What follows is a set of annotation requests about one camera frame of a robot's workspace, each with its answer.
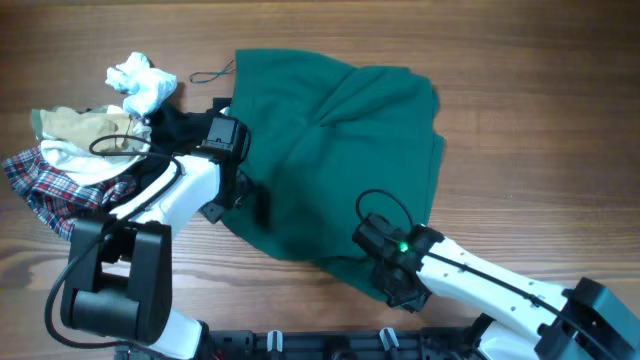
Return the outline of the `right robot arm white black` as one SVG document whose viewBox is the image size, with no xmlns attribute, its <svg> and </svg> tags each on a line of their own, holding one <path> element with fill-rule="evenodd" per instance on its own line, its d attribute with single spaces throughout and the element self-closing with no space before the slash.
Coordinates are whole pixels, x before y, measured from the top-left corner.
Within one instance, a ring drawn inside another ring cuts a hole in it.
<svg viewBox="0 0 640 360">
<path fill-rule="evenodd" d="M 572 288 L 490 263 L 422 224 L 410 231 L 370 214 L 352 240 L 374 261 L 372 282 L 390 307 L 421 310 L 430 296 L 480 310 L 467 349 L 484 359 L 636 359 L 639 319 L 607 287 Z"/>
</svg>

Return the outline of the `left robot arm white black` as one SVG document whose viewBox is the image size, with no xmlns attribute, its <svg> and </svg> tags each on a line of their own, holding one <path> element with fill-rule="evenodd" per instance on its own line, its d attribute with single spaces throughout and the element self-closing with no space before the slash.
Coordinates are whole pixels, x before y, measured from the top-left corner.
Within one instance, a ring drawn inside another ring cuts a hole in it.
<svg viewBox="0 0 640 360">
<path fill-rule="evenodd" d="M 108 214 L 80 219 L 69 260 L 45 305 L 45 324 L 58 342 L 72 346 L 53 325 L 104 337 L 119 358 L 218 359 L 208 326 L 172 307 L 172 241 L 197 212 L 212 221 L 239 207 L 250 180 L 240 172 L 251 133 L 238 119 L 217 115 L 202 141 L 167 156 L 164 173 Z"/>
</svg>

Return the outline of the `dark green cloth garment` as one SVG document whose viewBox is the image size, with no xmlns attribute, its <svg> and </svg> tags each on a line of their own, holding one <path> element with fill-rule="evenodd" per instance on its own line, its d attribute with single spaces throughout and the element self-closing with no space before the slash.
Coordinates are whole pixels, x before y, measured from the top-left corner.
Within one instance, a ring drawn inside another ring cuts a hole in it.
<svg viewBox="0 0 640 360">
<path fill-rule="evenodd" d="M 240 49 L 229 113 L 252 141 L 255 184 L 223 224 L 279 260 L 309 262 L 382 300 L 352 239 L 361 216 L 428 221 L 445 149 L 431 80 L 293 49 Z"/>
</svg>

